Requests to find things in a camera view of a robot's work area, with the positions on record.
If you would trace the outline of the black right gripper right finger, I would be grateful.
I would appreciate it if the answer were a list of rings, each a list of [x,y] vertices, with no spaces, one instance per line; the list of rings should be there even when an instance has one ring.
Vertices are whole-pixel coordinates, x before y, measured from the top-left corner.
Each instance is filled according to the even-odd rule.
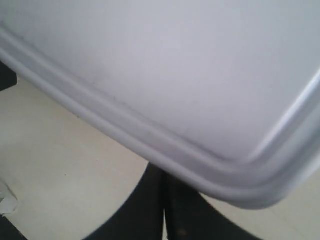
[[[250,239],[250,233],[224,217],[196,190],[167,173],[163,204],[169,240]]]

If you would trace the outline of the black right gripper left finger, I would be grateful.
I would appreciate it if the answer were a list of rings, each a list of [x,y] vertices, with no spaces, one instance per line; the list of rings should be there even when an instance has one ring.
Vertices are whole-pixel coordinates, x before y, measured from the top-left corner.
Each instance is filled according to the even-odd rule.
[[[136,188],[87,240],[161,240],[164,231],[163,171],[149,163]]]

